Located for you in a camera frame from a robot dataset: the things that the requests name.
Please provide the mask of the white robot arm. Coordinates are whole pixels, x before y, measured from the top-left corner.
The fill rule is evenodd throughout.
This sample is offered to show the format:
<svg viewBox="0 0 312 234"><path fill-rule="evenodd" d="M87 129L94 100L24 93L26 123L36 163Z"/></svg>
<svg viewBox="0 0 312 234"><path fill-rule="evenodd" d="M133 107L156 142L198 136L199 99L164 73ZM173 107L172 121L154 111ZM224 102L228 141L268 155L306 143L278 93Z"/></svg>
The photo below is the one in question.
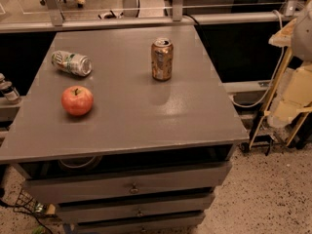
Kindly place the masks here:
<svg viewBox="0 0 312 234"><path fill-rule="evenodd" d="M287 47L291 56L302 60L296 69L286 64L269 106L267 122L270 127L284 128L312 102L312 8L311 4L277 33L269 44Z"/></svg>

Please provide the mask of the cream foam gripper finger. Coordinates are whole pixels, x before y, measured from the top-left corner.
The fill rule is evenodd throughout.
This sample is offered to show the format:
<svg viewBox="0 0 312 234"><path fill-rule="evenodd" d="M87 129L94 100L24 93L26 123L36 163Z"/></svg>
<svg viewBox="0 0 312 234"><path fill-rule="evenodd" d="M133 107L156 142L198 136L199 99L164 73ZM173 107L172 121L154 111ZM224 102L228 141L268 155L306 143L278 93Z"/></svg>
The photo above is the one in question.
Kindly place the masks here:
<svg viewBox="0 0 312 234"><path fill-rule="evenodd" d="M299 114L299 109L312 102L312 64L297 69L287 68L269 108L267 123L284 128Z"/></svg>

